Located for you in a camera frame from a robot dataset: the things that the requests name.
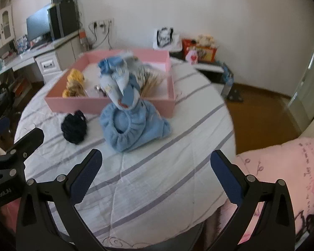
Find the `pink floral bedding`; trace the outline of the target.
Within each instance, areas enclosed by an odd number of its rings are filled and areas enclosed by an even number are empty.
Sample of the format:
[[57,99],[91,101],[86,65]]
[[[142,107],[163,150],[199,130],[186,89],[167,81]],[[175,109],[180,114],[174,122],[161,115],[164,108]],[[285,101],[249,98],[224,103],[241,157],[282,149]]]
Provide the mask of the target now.
[[210,165],[228,197],[211,250],[295,250],[314,234],[314,138],[238,155],[215,150]]

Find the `yellow crochet item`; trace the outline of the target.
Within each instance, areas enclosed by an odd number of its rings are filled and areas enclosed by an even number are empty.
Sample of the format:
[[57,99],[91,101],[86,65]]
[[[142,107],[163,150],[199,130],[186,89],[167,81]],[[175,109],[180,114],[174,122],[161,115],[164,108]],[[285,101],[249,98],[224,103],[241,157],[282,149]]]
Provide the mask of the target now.
[[62,93],[62,97],[85,97],[84,82],[83,73],[77,69],[71,69],[67,76],[66,88]]

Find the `cotton swab bag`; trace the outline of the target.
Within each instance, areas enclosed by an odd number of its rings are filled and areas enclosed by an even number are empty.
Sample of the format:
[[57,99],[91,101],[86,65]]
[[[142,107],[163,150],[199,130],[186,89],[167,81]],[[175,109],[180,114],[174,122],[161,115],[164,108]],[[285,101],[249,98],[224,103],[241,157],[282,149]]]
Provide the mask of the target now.
[[143,70],[143,84],[140,89],[141,97],[148,97],[166,79],[167,74],[154,67],[145,67]]

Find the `black computer tower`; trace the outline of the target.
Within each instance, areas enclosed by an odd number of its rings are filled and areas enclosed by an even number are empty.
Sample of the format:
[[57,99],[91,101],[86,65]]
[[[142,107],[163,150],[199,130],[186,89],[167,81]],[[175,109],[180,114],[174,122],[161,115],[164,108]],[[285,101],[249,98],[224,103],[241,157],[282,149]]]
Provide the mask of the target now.
[[52,4],[48,8],[48,20],[53,40],[66,37],[79,29],[76,5],[73,1]]

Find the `black white TV stand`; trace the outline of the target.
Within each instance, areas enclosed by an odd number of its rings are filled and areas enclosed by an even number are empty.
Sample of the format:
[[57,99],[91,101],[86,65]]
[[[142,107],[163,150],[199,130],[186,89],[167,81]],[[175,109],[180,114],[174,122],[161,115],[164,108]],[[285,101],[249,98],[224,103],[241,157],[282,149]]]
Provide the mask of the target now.
[[223,64],[220,62],[198,62],[198,64],[191,65],[184,59],[182,52],[170,52],[170,58],[175,72],[175,82],[202,74],[211,83],[223,84]]

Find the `blue carton by stand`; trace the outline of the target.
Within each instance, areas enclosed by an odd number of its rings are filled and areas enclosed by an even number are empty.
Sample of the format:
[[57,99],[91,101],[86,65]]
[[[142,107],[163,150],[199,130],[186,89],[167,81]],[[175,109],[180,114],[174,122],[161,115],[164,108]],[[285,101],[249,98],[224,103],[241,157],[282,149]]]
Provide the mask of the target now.
[[230,68],[227,66],[227,64],[223,63],[222,65],[223,69],[223,76],[222,76],[222,81],[223,81],[223,89],[221,92],[221,96],[226,99],[231,91],[231,88],[234,84],[234,74],[230,70]]

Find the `navy knit scrunchie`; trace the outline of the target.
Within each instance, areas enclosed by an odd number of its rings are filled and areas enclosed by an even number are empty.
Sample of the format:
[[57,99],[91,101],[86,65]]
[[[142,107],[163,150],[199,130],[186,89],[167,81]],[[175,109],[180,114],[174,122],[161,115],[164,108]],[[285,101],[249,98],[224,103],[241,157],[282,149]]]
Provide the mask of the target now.
[[69,113],[61,123],[63,137],[69,143],[78,145],[87,135],[87,120],[81,110],[74,114]]

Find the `light blue terry cap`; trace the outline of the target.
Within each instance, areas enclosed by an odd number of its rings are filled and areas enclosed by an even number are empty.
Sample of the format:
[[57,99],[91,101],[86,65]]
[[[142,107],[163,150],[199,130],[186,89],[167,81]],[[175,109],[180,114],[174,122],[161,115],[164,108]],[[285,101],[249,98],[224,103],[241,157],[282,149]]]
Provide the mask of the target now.
[[129,152],[171,134],[170,123],[149,101],[139,100],[131,110],[108,104],[100,115],[106,142],[117,152]]

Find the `white printed cloth blue bow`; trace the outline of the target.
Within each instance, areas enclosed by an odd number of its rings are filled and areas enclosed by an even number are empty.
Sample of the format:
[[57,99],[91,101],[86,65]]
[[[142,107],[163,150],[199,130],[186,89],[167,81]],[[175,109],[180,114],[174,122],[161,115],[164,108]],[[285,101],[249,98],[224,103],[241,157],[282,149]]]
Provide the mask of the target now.
[[142,62],[131,51],[123,51],[115,56],[102,59],[100,87],[120,110],[136,107],[140,98],[143,81],[140,76]]

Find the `white glass door cabinet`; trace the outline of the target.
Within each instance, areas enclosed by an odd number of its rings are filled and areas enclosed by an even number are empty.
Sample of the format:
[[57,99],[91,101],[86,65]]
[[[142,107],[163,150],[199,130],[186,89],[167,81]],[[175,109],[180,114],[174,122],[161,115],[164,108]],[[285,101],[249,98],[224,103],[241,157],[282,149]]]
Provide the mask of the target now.
[[12,6],[0,10],[0,48],[14,40]]

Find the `blue white package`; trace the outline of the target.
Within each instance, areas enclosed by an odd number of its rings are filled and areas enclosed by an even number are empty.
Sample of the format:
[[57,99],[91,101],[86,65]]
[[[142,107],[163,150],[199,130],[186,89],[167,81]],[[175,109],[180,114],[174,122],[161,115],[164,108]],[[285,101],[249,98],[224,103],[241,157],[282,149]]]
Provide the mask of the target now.
[[23,35],[22,37],[19,37],[16,40],[17,43],[17,53],[18,54],[23,54],[30,48],[30,44],[28,42],[28,36]]

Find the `white desk with drawers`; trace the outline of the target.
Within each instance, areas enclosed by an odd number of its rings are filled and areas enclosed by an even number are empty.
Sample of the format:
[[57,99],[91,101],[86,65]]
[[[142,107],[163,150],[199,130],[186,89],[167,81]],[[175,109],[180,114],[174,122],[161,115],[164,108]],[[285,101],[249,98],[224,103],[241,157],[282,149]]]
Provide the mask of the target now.
[[24,67],[37,64],[43,81],[48,83],[53,77],[68,69],[83,53],[80,44],[79,32],[75,31],[68,36],[40,45],[22,55],[13,58],[0,70],[0,76],[6,71],[18,71]]

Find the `black computer monitor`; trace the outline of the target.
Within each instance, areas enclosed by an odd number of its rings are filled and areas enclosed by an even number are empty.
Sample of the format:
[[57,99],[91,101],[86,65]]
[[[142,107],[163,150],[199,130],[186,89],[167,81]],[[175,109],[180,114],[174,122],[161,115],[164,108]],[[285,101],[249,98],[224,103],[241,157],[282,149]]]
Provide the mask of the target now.
[[42,7],[26,19],[28,41],[50,33],[48,9],[50,4]]

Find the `orange cap bottle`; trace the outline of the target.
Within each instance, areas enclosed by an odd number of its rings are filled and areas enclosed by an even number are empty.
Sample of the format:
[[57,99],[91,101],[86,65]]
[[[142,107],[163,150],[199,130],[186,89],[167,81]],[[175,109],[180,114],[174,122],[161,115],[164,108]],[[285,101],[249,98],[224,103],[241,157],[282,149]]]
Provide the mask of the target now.
[[88,44],[86,32],[83,28],[79,29],[79,40],[80,40],[80,44],[83,48],[83,51],[85,51],[85,52],[88,51],[89,50],[89,44]]

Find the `pink shallow box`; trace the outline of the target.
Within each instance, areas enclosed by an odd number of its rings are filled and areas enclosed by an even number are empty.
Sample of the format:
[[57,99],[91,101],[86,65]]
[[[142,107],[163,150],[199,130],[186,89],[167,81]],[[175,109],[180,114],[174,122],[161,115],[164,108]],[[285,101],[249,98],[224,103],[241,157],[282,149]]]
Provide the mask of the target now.
[[53,112],[100,114],[112,102],[127,110],[147,100],[166,118],[175,108],[171,59],[152,49],[95,50],[84,53],[45,97]]

